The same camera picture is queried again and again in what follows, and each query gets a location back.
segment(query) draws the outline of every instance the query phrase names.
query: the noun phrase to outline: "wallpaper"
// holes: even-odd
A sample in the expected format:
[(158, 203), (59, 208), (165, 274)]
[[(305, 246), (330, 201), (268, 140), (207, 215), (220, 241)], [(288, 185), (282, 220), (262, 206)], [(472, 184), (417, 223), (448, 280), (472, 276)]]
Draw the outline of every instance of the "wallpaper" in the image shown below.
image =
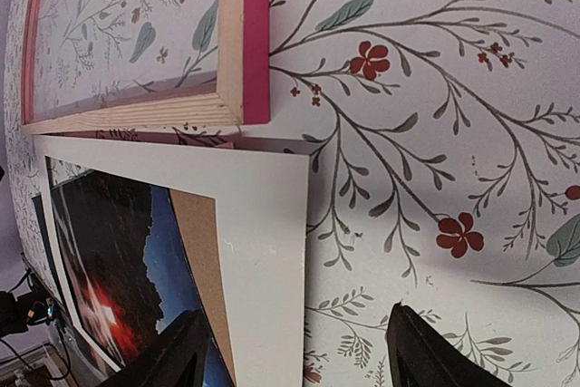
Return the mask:
[(35, 117), (214, 82), (218, 5), (219, 0), (42, 0)]
[[(20, 131), (25, 2), (7, 147), (26, 254), (48, 274)], [(269, 125), (86, 134), (312, 156), (304, 385), (391, 386), (402, 301), (505, 382), (580, 386), (579, 4), (271, 0)]]

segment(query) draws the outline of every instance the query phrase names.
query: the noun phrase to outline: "pink frame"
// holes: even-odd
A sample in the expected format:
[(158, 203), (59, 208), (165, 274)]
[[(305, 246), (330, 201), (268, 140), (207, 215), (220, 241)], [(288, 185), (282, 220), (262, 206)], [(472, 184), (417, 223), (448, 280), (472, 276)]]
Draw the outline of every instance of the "pink frame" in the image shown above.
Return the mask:
[(31, 134), (193, 125), (263, 124), (270, 121), (269, 0), (220, 0), (217, 88), (160, 92), (154, 102), (34, 120), (34, 60), (42, 0), (29, 0), (24, 29), (22, 108)]

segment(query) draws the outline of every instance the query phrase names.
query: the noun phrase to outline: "wooden frame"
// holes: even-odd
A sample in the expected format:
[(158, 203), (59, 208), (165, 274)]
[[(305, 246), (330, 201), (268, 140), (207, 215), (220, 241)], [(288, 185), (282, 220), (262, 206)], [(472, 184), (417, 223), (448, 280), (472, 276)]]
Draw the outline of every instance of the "wooden frame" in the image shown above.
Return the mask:
[[(72, 323), (113, 369), (119, 366), (84, 331), (73, 302), (54, 224), (47, 158), (214, 199), (236, 386), (301, 385), (308, 156), (56, 136), (36, 137), (34, 145), (48, 236)], [(190, 230), (196, 234), (199, 227)], [(200, 247), (207, 238), (196, 242), (181, 233), (203, 299), (196, 253), (207, 253)]]
[(155, 101), (34, 120), (34, 60), (41, 0), (29, 0), (22, 107), (28, 134), (193, 125), (261, 124), (269, 113), (268, 0), (219, 0), (217, 84), (158, 92)]

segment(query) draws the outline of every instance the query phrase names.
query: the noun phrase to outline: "white wall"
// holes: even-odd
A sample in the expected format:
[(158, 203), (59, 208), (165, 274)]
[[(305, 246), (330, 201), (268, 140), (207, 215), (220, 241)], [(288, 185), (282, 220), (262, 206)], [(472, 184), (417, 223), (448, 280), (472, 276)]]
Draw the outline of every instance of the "white wall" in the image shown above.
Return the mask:
[[(0, 96), (4, 98), (4, 59), (6, 27), (10, 0), (0, 0)], [(4, 105), (0, 105), (0, 165), (6, 169), (6, 147), (4, 131)], [(0, 181), (0, 290), (8, 290), (15, 285), (24, 274), (24, 264), (20, 258), (22, 246), (16, 228), (14, 206), (10, 194), (8, 177)], [(27, 290), (22, 285), (16, 295)], [(28, 333), (7, 336), (9, 342), (17, 351), (23, 352), (48, 340), (45, 326), (33, 327)], [(0, 359), (11, 355), (10, 351), (0, 344)]]

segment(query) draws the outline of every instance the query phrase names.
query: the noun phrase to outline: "poster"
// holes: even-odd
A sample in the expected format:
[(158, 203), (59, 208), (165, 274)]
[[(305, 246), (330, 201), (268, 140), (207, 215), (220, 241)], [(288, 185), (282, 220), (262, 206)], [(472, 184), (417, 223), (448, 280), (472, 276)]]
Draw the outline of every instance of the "poster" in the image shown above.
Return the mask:
[[(51, 197), (82, 327), (113, 361), (130, 363), (183, 311), (203, 309), (168, 189), (89, 171)], [(209, 343), (204, 387), (233, 386)]]

